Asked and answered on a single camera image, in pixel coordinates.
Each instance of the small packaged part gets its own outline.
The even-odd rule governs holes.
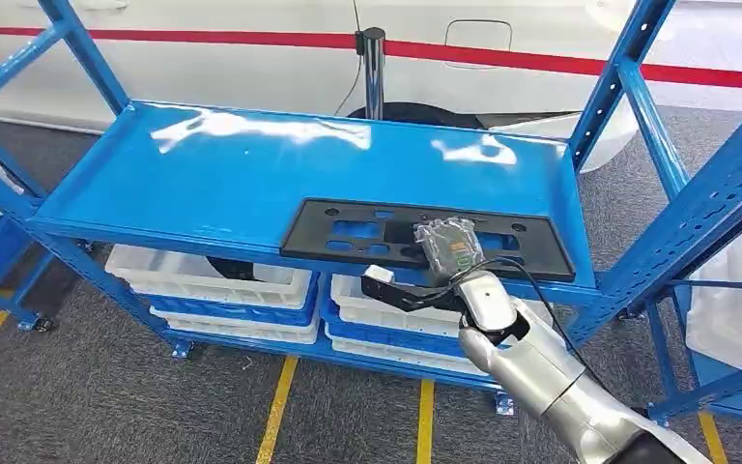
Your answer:
[[[422,245],[431,274],[439,284],[485,260],[482,246],[473,232],[473,221],[469,219],[433,219],[427,224],[418,224],[414,236]]]

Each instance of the white plastic bin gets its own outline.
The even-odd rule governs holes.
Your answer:
[[[465,358],[440,355],[428,351],[402,348],[399,346],[383,345],[382,343],[355,340],[353,338],[333,336],[328,332],[328,323],[326,323],[326,335],[331,339],[331,349],[334,351],[367,356],[369,358],[378,358],[381,360],[396,361],[398,363],[424,365],[425,367],[463,372],[466,374],[481,376],[488,375],[477,369],[472,362]]]
[[[157,317],[166,319],[171,329],[178,331],[196,332],[200,334],[229,335],[241,338],[257,338],[260,340],[285,341],[310,345],[317,341],[317,331],[320,328],[320,314],[315,309],[311,317],[311,324],[305,327],[284,326],[266,322],[247,321],[216,316],[201,316],[182,312],[160,311],[154,307],[149,312]]]
[[[340,307],[339,316],[345,322],[453,337],[459,333],[459,313],[434,307],[405,312],[363,295],[356,276],[333,275],[331,299]],[[548,325],[552,324],[551,316],[541,302],[522,301]]]
[[[260,282],[222,276],[205,256],[115,245],[106,271],[137,293],[240,305],[302,309],[311,271],[254,265]]]

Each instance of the stacked bin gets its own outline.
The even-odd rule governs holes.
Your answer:
[[[320,313],[334,351],[486,375],[459,347],[459,313],[433,307],[405,312],[363,295],[356,276],[333,275],[323,291],[330,298],[321,299]],[[540,302],[515,299],[514,303],[528,305],[551,324],[551,316]],[[502,345],[506,348],[515,341],[510,336]]]
[[[256,280],[221,275],[205,256],[117,245],[106,270],[150,302],[171,329],[312,344],[317,274],[255,264]]]

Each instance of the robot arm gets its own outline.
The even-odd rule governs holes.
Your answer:
[[[429,261],[436,257],[430,246],[423,243],[423,248]],[[443,257],[452,255],[447,252]],[[449,282],[440,291],[396,284],[392,272],[377,266],[363,275],[362,291],[406,311],[433,305],[461,312],[459,342],[468,358],[528,414],[549,424],[580,462],[709,463],[680,436],[637,414],[590,379],[561,336],[510,297],[498,277],[476,266],[456,274],[457,279],[436,275],[436,269],[432,266],[433,277]],[[516,341],[500,349],[511,335]]]

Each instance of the black cable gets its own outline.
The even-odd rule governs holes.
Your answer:
[[[497,258],[491,258],[491,259],[486,259],[485,261],[480,261],[474,264],[473,266],[470,266],[464,271],[461,271],[457,273],[456,275],[454,275],[453,277],[451,277],[447,285],[445,285],[445,287],[443,287],[440,291],[438,291],[437,293],[432,293],[422,298],[422,302],[431,303],[431,302],[435,302],[436,300],[439,300],[440,298],[447,295],[448,292],[456,288],[456,286],[459,285],[459,282],[461,282],[462,279],[464,279],[465,277],[469,276],[472,272],[478,271],[484,268],[485,266],[488,266],[489,264],[494,264],[498,262],[499,260]]]
[[[357,0],[354,0],[354,21],[357,23],[357,30],[359,31],[359,12],[357,11]],[[341,101],[340,105],[337,106],[337,110],[334,111],[334,116],[338,116],[340,114],[340,111],[343,109],[343,105],[345,105],[345,103],[348,101],[348,98],[354,92],[354,89],[356,89],[357,83],[359,82],[359,72],[361,70],[362,70],[362,55],[360,55],[359,59],[357,60],[357,73],[354,74],[354,83],[351,84],[351,89],[349,89],[343,101]]]
[[[533,290],[535,290],[536,291],[536,294],[539,296],[539,300],[548,309],[548,312],[550,313],[551,318],[553,319],[554,325],[556,326],[556,328],[558,329],[558,331],[561,333],[562,338],[564,338],[565,344],[569,345],[570,346],[570,349],[573,351],[573,356],[575,356],[576,359],[579,360],[585,366],[585,369],[586,369],[587,373],[589,373],[590,376],[593,378],[593,380],[595,380],[596,383],[599,384],[599,387],[601,387],[602,389],[604,389],[605,392],[610,392],[610,390],[608,390],[607,386],[604,385],[604,382],[601,381],[601,378],[599,378],[599,376],[596,375],[596,372],[592,369],[592,367],[590,367],[590,364],[588,364],[587,361],[585,361],[585,358],[582,356],[582,353],[580,353],[579,350],[576,348],[576,345],[573,344],[573,341],[570,339],[570,336],[567,334],[567,331],[565,331],[561,327],[561,325],[558,322],[558,318],[556,318],[556,315],[554,314],[553,309],[550,306],[550,303],[548,303],[548,301],[545,299],[544,295],[542,295],[542,289],[539,288],[538,282],[536,282],[536,279],[533,278],[532,275],[530,275],[530,273],[528,272],[528,270],[525,269],[524,266],[522,266],[521,264],[519,264],[518,261],[514,260],[513,258],[511,258],[509,256],[497,256],[497,257],[493,258],[492,260],[488,260],[488,261],[494,261],[494,262],[504,263],[504,264],[506,264],[506,265],[508,265],[508,266],[510,266],[512,268],[517,269],[520,273],[522,273],[523,275],[525,275],[525,277],[530,282],[530,285],[533,286]]]

